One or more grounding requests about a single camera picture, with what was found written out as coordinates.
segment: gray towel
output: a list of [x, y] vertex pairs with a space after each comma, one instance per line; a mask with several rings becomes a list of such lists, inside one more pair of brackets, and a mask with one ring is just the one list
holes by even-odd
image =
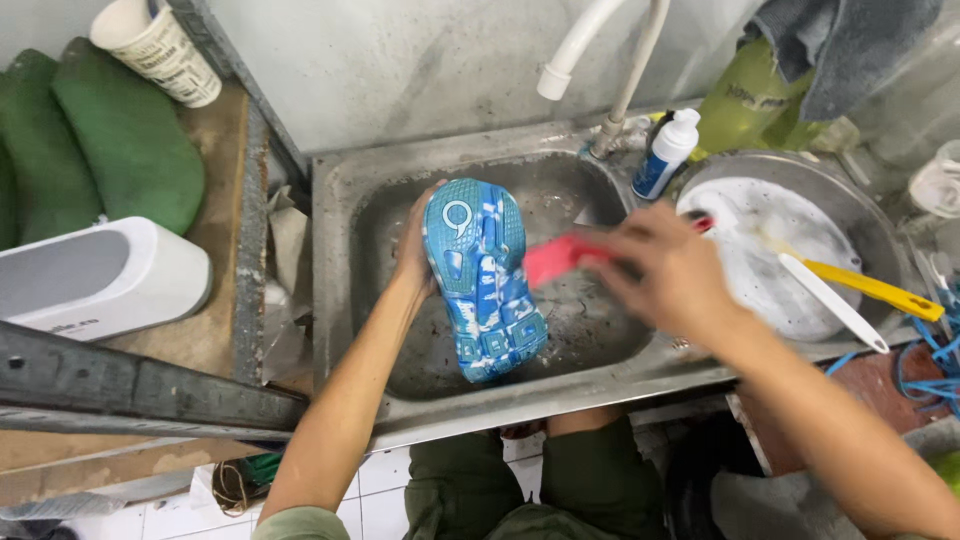
[[940, 13], [943, 0], [767, 0], [740, 44], [765, 36], [787, 83], [816, 66], [804, 121], [850, 111], [891, 73]]

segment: yellow handle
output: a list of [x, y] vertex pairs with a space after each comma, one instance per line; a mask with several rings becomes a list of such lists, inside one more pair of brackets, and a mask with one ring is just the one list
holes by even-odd
[[809, 268], [821, 280], [829, 280], [846, 285], [851, 289], [856, 289], [863, 294], [882, 300], [887, 304], [904, 311], [911, 315], [916, 315], [927, 321], [936, 321], [944, 314], [943, 306], [939, 306], [911, 292], [901, 288], [894, 287], [889, 283], [884, 283], [873, 278], [868, 278], [863, 274], [857, 274], [850, 270], [823, 264], [815, 260], [805, 260], [804, 266]]

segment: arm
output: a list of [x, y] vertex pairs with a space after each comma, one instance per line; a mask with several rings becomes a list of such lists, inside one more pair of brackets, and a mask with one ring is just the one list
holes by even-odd
[[960, 539], [960, 503], [944, 482], [870, 410], [733, 300], [713, 244], [672, 208], [638, 210], [597, 241], [643, 278], [597, 260], [585, 265], [631, 312], [736, 370], [859, 527], [878, 537]]
[[420, 227], [426, 203], [443, 182], [410, 209], [397, 246], [393, 278], [324, 390], [290, 439], [260, 519], [295, 506], [335, 512], [356, 474], [373, 429], [387, 378], [420, 304], [433, 291]]

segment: red brush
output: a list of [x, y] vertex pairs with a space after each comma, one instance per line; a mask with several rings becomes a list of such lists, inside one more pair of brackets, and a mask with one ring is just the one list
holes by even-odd
[[[703, 234], [713, 227], [713, 218], [704, 211], [693, 210], [684, 214], [697, 233]], [[540, 288], [544, 283], [556, 280], [577, 267], [580, 258], [590, 256], [601, 260], [611, 260], [614, 254], [590, 243], [578, 233], [558, 236], [539, 246], [527, 249], [523, 259], [523, 269], [527, 272], [527, 282], [531, 289]]]

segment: blue shoe sole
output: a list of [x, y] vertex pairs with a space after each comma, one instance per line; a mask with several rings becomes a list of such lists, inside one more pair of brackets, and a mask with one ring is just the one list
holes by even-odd
[[546, 320], [520, 265], [520, 209], [506, 189], [473, 178], [442, 185], [423, 214], [423, 246], [467, 380], [495, 379], [546, 344]]

